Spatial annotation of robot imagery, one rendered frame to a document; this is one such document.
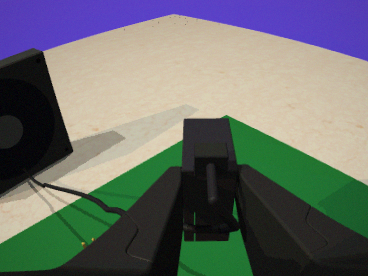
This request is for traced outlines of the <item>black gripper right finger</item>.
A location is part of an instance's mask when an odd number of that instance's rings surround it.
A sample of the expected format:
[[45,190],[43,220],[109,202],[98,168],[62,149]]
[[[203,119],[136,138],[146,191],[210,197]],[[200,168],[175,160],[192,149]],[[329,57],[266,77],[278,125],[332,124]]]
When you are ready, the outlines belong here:
[[368,238],[237,165],[236,214],[253,276],[368,276]]

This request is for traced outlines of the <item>black cooling fan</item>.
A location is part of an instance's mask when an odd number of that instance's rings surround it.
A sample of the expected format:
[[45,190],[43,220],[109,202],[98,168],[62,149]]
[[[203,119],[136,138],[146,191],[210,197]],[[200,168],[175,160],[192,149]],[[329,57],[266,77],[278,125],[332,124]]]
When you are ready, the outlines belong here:
[[0,59],[0,195],[73,153],[44,51]]

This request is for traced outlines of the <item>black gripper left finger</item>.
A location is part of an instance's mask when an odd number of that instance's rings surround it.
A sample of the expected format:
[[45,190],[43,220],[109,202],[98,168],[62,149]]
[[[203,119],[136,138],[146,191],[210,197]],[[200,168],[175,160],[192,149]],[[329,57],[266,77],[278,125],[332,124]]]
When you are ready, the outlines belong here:
[[108,230],[52,270],[0,276],[177,276],[184,233],[183,167],[169,166]]

